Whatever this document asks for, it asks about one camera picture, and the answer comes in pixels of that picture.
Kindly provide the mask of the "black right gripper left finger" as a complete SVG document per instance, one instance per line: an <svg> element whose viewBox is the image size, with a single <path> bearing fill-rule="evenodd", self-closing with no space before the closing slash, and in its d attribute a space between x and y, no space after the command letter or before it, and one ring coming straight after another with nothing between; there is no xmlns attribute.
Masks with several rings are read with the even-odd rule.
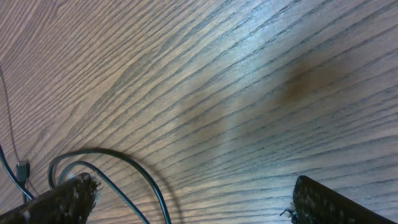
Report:
<svg viewBox="0 0 398 224"><path fill-rule="evenodd" d="M1 224L82 224L96 205L99 182L82 173L1 215Z"/></svg>

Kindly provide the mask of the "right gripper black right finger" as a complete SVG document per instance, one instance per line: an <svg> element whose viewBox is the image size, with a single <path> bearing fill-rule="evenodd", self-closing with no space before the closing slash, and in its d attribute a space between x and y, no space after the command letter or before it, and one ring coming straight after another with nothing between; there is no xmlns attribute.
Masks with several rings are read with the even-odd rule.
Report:
<svg viewBox="0 0 398 224"><path fill-rule="evenodd" d="M294 224L396 224L305 175L296 180L290 219Z"/></svg>

